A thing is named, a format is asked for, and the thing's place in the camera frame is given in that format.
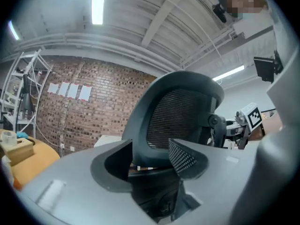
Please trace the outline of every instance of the brick wall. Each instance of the brick wall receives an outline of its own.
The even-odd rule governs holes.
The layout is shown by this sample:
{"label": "brick wall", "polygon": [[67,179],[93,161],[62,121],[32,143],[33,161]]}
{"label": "brick wall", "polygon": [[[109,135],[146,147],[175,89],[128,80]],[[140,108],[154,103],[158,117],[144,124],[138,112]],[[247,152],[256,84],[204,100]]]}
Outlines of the brick wall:
{"label": "brick wall", "polygon": [[[155,77],[120,65],[86,58],[45,56],[53,66],[37,112],[37,125],[46,138],[75,151],[92,148],[101,135],[122,136],[127,120]],[[78,83],[76,99],[47,93],[50,83]],[[79,101],[82,85],[91,85],[88,102]],[[37,138],[48,143],[37,130]]]}

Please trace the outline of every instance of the mesh backrest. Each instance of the mesh backrest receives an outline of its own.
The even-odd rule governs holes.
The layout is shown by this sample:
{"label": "mesh backrest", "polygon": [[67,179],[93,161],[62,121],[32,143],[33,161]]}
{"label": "mesh backrest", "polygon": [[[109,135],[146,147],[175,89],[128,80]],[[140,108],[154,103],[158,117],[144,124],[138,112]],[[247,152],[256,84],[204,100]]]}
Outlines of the mesh backrest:
{"label": "mesh backrest", "polygon": [[167,93],[158,103],[150,119],[148,145],[168,149],[169,138],[188,141],[197,125],[197,115],[208,102],[207,96],[184,89]]}

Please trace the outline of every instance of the metal rack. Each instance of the metal rack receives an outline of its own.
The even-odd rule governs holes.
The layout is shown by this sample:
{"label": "metal rack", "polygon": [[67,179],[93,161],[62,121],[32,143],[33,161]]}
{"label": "metal rack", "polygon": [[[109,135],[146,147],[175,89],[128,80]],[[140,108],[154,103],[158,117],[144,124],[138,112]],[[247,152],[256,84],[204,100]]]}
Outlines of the metal rack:
{"label": "metal rack", "polygon": [[[17,58],[14,60],[12,66],[10,67],[10,70],[7,74],[7,77],[4,82],[3,86],[3,92],[0,97],[0,104],[1,104],[1,112],[8,112],[9,110],[13,110],[13,115],[5,114],[4,117],[7,119],[8,122],[10,122],[13,126],[13,131],[16,132],[16,121],[17,124],[25,125],[23,129],[25,129],[29,124],[33,125],[33,133],[35,137],[35,124],[36,124],[36,112],[38,110],[38,103],[41,97],[41,93],[44,88],[44,84],[49,76],[49,73],[52,70],[52,67],[49,66],[45,60],[40,55],[41,50],[35,51],[33,53],[25,54],[20,53]],[[18,65],[21,60],[23,59],[30,59],[30,62],[25,68],[25,71],[23,73],[18,73],[16,69],[18,68]],[[43,71],[47,72],[42,84],[38,83],[36,81],[36,75],[35,70],[42,69]],[[30,85],[34,87],[34,90],[37,91],[37,104],[35,108],[35,112],[32,114],[31,119],[16,119],[18,115],[18,106],[20,105],[21,98],[21,91],[23,88],[23,75],[27,74],[28,79],[30,81]],[[13,81],[16,81],[19,83],[18,89],[15,91],[11,91],[10,84]]]}

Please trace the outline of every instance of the black chair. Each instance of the black chair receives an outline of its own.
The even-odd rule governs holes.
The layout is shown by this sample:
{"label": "black chair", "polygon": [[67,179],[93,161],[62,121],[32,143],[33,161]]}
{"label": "black chair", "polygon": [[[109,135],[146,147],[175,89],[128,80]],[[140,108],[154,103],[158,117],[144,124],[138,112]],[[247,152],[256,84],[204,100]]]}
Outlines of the black chair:
{"label": "black chair", "polygon": [[215,146],[222,147],[226,122],[213,113],[223,99],[221,86],[199,73],[177,71],[155,80],[135,106],[122,136],[133,141],[133,163],[170,167],[170,138],[207,144],[212,128]]}
{"label": "black chair", "polygon": [[153,170],[129,173],[132,197],[154,220],[174,212],[180,170],[169,159],[169,139],[207,144],[212,129],[215,146],[226,136],[224,118],[214,115],[223,89],[199,73],[177,71],[155,80],[133,110],[122,139],[132,140],[133,163]]}

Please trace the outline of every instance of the blue object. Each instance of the blue object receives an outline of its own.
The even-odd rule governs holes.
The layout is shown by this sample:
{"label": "blue object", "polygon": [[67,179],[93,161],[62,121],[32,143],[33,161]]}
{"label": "blue object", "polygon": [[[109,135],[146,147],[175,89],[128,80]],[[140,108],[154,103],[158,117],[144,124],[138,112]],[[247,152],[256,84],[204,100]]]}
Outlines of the blue object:
{"label": "blue object", "polygon": [[21,133],[21,132],[17,132],[17,138],[28,138],[28,135],[27,133]]}

